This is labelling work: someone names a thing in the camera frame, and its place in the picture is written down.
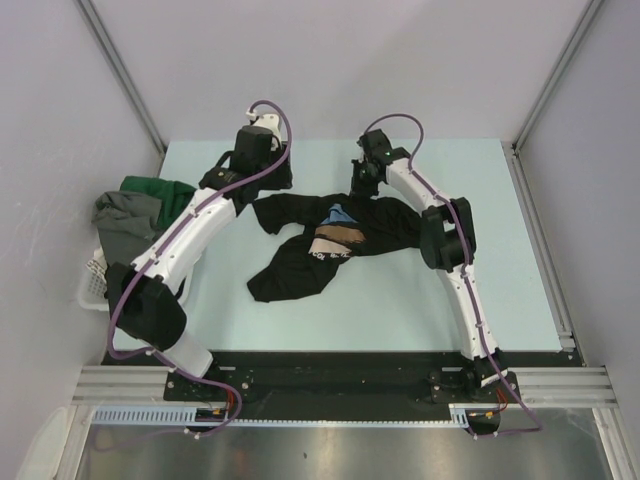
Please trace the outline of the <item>white plastic laundry basket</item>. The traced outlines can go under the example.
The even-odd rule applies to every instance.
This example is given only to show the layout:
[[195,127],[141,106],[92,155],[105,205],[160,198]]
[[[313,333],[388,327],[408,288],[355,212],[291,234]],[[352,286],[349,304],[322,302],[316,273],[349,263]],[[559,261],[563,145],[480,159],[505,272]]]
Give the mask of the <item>white plastic laundry basket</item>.
[[[77,301],[81,308],[89,311],[108,312],[108,296],[106,282],[106,256],[103,248],[94,250],[93,256],[85,264],[85,270],[81,275],[77,292]],[[185,277],[174,292],[180,306],[184,306],[189,297],[191,283],[194,274],[194,266],[186,273]]]

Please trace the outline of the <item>black printed t shirt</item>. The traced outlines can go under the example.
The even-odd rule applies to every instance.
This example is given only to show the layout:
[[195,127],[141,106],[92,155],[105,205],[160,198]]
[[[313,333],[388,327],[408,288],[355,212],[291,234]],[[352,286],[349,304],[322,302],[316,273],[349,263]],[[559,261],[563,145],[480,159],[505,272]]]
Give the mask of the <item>black printed t shirt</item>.
[[290,224],[303,227],[247,282],[262,303],[318,295],[350,259],[417,248],[420,242],[420,215],[396,198],[275,194],[255,201],[253,209],[268,234]]

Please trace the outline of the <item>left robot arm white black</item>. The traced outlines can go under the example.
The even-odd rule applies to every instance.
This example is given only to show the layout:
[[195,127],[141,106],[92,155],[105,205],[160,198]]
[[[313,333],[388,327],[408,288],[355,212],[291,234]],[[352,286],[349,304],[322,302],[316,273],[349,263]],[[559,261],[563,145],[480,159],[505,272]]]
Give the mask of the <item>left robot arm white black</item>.
[[233,149],[203,176],[161,237],[130,264],[115,263],[106,272],[110,330],[126,333],[143,343],[143,353],[158,353],[188,373],[187,389],[202,400],[219,392],[221,376],[210,368],[211,352],[189,333],[178,293],[214,236],[261,191],[291,188],[288,134],[275,113],[243,126]]

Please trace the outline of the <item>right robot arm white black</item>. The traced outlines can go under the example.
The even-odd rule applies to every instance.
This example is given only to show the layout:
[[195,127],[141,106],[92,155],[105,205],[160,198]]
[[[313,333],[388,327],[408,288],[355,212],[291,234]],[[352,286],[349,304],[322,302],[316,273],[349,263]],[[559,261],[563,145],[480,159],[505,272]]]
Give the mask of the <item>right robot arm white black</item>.
[[476,284],[477,243],[469,201],[437,189],[414,168],[414,155],[394,147],[382,130],[365,130],[357,144],[362,154],[352,162],[351,192],[373,197],[385,183],[419,214],[421,256],[445,288],[461,338],[463,393],[473,401],[484,401],[499,385],[511,390],[504,355],[488,324]]

